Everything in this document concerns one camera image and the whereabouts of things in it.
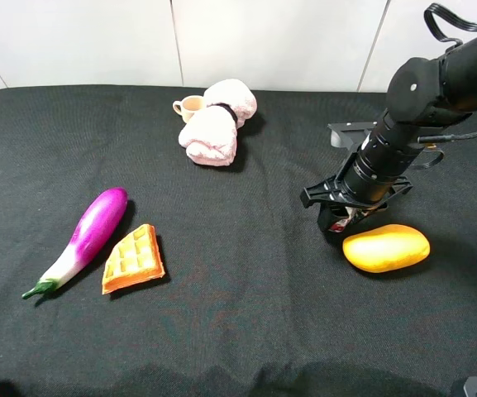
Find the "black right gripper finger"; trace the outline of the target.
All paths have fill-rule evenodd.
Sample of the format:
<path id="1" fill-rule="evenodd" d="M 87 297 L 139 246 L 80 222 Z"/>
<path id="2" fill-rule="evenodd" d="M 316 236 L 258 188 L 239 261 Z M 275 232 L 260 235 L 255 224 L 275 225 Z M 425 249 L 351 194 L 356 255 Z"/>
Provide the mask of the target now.
<path id="1" fill-rule="evenodd" d="M 379 206 L 374 207 L 365 207 L 365 208 L 354 208 L 346 207 L 346 211 L 349 215 L 349 221 L 347 226 L 356 225 L 357 223 L 363 221 L 364 219 L 373 216 L 377 213 L 383 212 L 388 209 L 387 203 L 382 203 Z"/>
<path id="2" fill-rule="evenodd" d="M 332 222 L 331 210 L 338 207 L 339 206 L 330 206 L 324 203 L 320 206 L 319 214 L 317 217 L 317 225 L 322 232 L 329 232 L 328 228 Z"/>

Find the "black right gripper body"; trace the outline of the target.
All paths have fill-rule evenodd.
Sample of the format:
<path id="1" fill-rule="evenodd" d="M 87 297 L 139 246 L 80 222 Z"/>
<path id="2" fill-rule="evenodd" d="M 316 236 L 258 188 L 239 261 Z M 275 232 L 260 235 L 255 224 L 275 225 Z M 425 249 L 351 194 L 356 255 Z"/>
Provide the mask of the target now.
<path id="1" fill-rule="evenodd" d="M 315 203 L 324 204 L 329 208 L 356 208 L 364 212 L 382 211 L 388 207 L 388 201 L 400 194 L 407 194 L 413 185 L 405 176 L 400 176 L 388 188 L 382 199 L 376 203 L 364 203 L 349 194 L 349 190 L 334 175 L 319 184 L 302 191 L 302 204 L 309 208 Z"/>

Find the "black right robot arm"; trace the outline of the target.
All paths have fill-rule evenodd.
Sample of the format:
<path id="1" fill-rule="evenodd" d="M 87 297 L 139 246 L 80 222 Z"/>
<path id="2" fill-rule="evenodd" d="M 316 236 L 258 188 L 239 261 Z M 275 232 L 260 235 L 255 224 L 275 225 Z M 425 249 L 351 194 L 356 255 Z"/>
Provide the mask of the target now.
<path id="1" fill-rule="evenodd" d="M 433 60 L 414 57 L 402 65 L 377 121 L 328 126 L 332 146 L 349 155 L 335 175 L 300 194 L 304 207 L 319 205 L 322 232 L 343 232 L 384 211 L 389 200 L 412 188 L 406 170 L 428 169 L 443 159 L 436 144 L 477 138 L 477 132 L 445 132 L 477 111 L 477 24 L 438 3 L 423 16 L 432 35 L 450 48 Z"/>

